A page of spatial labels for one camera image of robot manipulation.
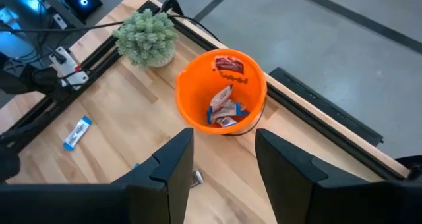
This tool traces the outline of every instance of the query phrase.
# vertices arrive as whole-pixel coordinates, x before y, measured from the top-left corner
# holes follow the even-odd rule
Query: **flower pot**
[[[175,54],[176,54],[176,46],[173,43],[172,49],[169,51],[169,53],[167,53],[167,55],[164,55],[165,57],[163,57],[162,60],[159,60],[159,61],[156,61],[155,63],[149,64],[149,65],[147,65],[147,67],[154,67],[154,68],[164,67],[164,66],[168,65],[171,62],[171,60],[173,60]]]

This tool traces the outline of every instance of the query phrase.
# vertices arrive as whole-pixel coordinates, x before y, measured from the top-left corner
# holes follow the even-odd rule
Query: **orange bucket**
[[[216,57],[233,57],[242,67],[216,67]],[[238,122],[222,128],[208,124],[206,112],[211,99],[226,86],[233,85],[230,99],[241,102],[250,112],[234,117]],[[193,127],[208,134],[234,134],[256,122],[264,108],[266,81],[258,63],[250,56],[233,49],[208,51],[193,59],[176,79],[176,104],[182,117]]]

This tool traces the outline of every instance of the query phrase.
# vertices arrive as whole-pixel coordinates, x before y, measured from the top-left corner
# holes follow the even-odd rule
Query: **wooden table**
[[[124,0],[99,24],[127,18],[147,0]],[[186,20],[181,22],[218,47],[223,44]],[[72,47],[85,59],[113,29],[91,30]],[[9,183],[111,182],[133,168],[188,126],[174,99],[178,72],[204,50],[183,34],[170,65],[141,71],[122,57],[21,153],[22,171]],[[312,111],[401,174],[408,170],[316,107],[266,75],[280,91]],[[0,110],[0,131],[7,130],[40,100],[37,93],[16,96]],[[93,125],[73,152],[62,148],[76,122],[88,115]],[[382,179],[307,123],[268,97],[257,128],[267,128],[296,146],[371,182]],[[240,137],[195,131],[195,165],[206,183],[191,190],[186,223],[275,223],[254,151],[255,132]]]

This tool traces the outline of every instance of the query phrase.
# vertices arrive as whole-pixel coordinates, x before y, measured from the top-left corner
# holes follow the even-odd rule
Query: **gray floor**
[[[102,1],[89,24],[121,0]],[[195,16],[212,0],[179,1]],[[333,1],[422,40],[419,0]],[[224,0],[202,23],[266,72],[282,67],[381,133],[392,157],[422,154],[422,55],[308,0]]]

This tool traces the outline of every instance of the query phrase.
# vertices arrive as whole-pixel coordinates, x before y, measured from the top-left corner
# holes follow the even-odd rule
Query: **potted plant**
[[[113,35],[121,55],[141,68],[162,67],[175,55],[173,23],[165,13],[134,12]]]

